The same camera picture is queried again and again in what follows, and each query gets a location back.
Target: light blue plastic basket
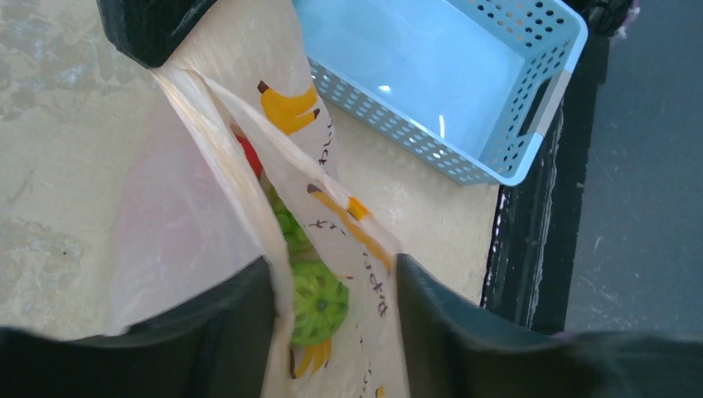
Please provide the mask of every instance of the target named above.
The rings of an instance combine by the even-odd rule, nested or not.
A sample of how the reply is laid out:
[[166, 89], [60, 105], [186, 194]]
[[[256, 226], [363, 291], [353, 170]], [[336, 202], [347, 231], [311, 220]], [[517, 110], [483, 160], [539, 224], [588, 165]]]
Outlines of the light blue plastic basket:
[[462, 185], [525, 179], [588, 35], [559, 0], [293, 3], [320, 95]]

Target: banana print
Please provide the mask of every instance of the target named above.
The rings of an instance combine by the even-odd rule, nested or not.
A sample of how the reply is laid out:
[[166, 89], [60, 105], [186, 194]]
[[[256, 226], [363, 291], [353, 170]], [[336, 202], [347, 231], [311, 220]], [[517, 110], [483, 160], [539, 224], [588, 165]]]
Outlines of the banana print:
[[349, 216], [352, 216], [356, 221], [361, 221], [369, 214], [369, 211], [356, 198], [350, 198], [348, 208], [343, 209], [325, 192], [315, 187], [313, 184], [308, 185], [308, 193], [320, 201], [326, 208], [334, 212], [356, 240], [361, 242], [366, 249], [369, 250], [371, 255], [380, 260], [385, 270], [390, 274], [393, 259], [383, 250], [383, 247], [381, 247], [375, 239], [370, 237], [359, 225], [349, 218]]
[[261, 107], [266, 118], [287, 136], [311, 124], [320, 115], [320, 109], [310, 109], [318, 102], [318, 92], [311, 84], [305, 94], [298, 97], [286, 97], [264, 83], [259, 82], [257, 89], [261, 93]]
[[304, 350], [303, 360], [300, 362], [298, 367], [295, 367], [293, 349], [290, 350], [291, 377], [293, 379], [303, 377], [305, 373], [308, 372], [310, 365], [313, 366], [311, 374], [319, 371], [322, 365], [327, 366], [330, 358], [332, 357], [332, 339], [329, 338], [324, 342], [319, 343], [317, 346], [305, 346]]

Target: black frame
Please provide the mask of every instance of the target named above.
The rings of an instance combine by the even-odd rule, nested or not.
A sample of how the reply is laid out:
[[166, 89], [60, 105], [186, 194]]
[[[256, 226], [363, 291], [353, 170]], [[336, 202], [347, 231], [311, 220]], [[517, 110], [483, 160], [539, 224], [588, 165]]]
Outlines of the black frame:
[[581, 195], [609, 40], [591, 35], [525, 181], [501, 187], [481, 305], [537, 332], [564, 329]]

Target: plastic bag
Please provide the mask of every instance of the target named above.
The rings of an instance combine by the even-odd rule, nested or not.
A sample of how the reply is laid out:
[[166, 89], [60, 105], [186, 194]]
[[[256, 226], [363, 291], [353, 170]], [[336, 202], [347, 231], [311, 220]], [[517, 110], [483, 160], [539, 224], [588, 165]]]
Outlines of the plastic bag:
[[[116, 327], [264, 255], [279, 320], [262, 396], [409, 396], [393, 272], [400, 245], [334, 178], [334, 128], [312, 83], [293, 4], [220, 0], [153, 73], [193, 140], [172, 121], [161, 123], [161, 138], [128, 182], [116, 233]], [[331, 339], [290, 349], [288, 248], [230, 126], [250, 142], [264, 180], [350, 292]]]

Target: gray floor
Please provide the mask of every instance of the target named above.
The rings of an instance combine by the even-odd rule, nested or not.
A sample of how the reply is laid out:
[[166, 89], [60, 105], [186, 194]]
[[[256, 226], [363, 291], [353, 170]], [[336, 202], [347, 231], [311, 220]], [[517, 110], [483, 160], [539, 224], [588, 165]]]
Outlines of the gray floor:
[[599, 92], [566, 329], [703, 330], [703, 2], [642, 2]]

